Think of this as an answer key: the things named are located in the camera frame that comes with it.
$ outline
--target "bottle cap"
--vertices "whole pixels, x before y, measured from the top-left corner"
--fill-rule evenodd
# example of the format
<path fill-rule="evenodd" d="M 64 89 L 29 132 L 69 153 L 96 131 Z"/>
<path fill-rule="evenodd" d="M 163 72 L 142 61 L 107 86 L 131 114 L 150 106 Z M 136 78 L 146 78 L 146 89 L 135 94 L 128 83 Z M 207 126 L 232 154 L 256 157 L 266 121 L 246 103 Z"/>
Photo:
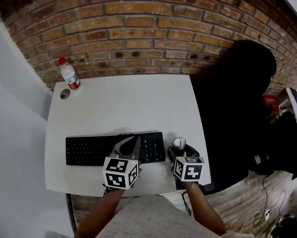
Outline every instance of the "bottle cap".
<path fill-rule="evenodd" d="M 59 65 L 63 65 L 65 64 L 65 62 L 66 62 L 65 58 L 59 58 L 58 60 Z"/>

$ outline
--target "brick wall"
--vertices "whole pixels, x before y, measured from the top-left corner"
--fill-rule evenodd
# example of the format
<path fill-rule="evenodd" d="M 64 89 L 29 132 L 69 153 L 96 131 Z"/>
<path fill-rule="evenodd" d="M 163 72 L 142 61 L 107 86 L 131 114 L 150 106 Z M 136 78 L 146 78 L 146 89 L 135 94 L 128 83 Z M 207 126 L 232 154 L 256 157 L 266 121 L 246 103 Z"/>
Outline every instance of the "brick wall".
<path fill-rule="evenodd" d="M 297 88 L 297 18 L 282 0 L 0 0 L 0 12 L 51 89 L 63 80 L 59 57 L 80 78 L 192 74 L 243 39 L 277 60 L 267 93 Z"/>

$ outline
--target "human arm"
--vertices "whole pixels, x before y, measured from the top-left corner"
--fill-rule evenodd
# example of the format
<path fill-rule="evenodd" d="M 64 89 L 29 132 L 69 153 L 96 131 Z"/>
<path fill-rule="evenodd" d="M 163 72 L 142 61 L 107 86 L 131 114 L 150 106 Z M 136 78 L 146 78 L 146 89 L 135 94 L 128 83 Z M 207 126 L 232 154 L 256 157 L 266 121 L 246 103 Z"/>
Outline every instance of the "human arm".
<path fill-rule="evenodd" d="M 124 191 L 118 189 L 107 193 L 80 223 L 74 238 L 95 238 L 114 217 Z"/>
<path fill-rule="evenodd" d="M 208 203 L 198 185 L 194 182 L 185 182 L 184 184 L 193 208 L 195 220 L 219 236 L 227 233 L 223 220 Z"/>

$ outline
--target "white cable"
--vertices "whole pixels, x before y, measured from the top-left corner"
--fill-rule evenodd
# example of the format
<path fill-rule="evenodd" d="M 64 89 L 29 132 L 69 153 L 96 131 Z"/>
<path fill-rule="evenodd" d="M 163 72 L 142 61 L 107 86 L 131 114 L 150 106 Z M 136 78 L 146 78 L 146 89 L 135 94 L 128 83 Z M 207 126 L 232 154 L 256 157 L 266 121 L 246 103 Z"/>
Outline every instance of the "white cable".
<path fill-rule="evenodd" d="M 240 233 L 242 232 L 242 229 L 244 228 L 244 225 L 246 225 L 246 223 L 247 223 L 247 221 L 253 216 L 253 215 L 255 215 L 256 213 L 261 213 L 261 212 L 263 212 L 263 211 L 265 211 L 266 209 L 262 209 L 260 212 L 255 212 L 255 213 L 253 213 L 245 222 L 244 222 L 244 224 L 243 224 L 243 226 L 242 226 L 242 228 L 241 228 L 241 230 L 240 230 Z"/>

